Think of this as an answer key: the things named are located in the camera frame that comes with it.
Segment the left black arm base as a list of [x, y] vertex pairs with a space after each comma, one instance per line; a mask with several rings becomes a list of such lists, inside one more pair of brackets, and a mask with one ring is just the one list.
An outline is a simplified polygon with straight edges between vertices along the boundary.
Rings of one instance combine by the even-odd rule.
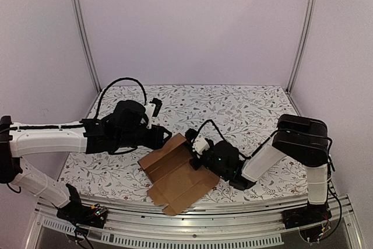
[[86, 225], [103, 229], [108, 208], [100, 204], [85, 206], [82, 204], [78, 191], [70, 184], [66, 184], [69, 190], [69, 203], [61, 208], [57, 208], [57, 217], [70, 222], [73, 225]]

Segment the brown cardboard paper box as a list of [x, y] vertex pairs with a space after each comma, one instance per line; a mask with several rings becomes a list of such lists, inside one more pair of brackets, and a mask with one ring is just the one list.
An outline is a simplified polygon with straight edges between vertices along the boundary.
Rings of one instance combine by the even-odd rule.
[[138, 161], [152, 182], [147, 195], [154, 205], [163, 207], [165, 215], [179, 215], [220, 181], [217, 175], [203, 166], [194, 170], [189, 164], [191, 159], [187, 139], [176, 134], [161, 149], [150, 152]]

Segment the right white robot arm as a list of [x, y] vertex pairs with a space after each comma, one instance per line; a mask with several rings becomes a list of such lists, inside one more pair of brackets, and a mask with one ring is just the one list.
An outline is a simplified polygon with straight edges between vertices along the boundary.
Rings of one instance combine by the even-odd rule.
[[185, 137], [191, 147], [189, 163], [194, 170], [205, 167], [240, 191], [252, 188], [283, 158], [292, 158], [304, 166], [307, 175], [309, 205], [302, 209], [301, 218], [314, 223], [323, 215], [323, 205], [328, 200], [328, 173], [333, 169], [329, 156], [332, 139], [323, 121], [283, 114], [276, 130], [249, 156], [225, 138], [218, 143], [204, 138], [199, 129], [188, 129]]

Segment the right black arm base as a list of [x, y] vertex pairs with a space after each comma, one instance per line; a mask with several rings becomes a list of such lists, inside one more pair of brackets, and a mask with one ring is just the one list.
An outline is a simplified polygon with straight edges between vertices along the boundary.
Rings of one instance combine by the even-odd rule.
[[308, 202], [306, 206], [283, 211], [281, 217], [286, 229], [304, 227], [299, 234], [307, 243], [320, 242], [331, 229], [332, 214], [327, 202], [321, 205]]

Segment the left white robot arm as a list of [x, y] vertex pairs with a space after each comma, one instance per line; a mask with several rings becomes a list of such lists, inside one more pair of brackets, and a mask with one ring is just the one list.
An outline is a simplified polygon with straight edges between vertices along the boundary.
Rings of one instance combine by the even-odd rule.
[[1, 183], [25, 188], [64, 210], [74, 222], [82, 222], [86, 208], [81, 205], [76, 188], [61, 184], [37, 170], [24, 159], [25, 155], [75, 152], [85, 154], [131, 153], [143, 146], [160, 149], [172, 137], [166, 128], [154, 125], [161, 101], [154, 99], [142, 105], [125, 100], [103, 118], [86, 118], [67, 124], [23, 125], [11, 117], [1, 117]]

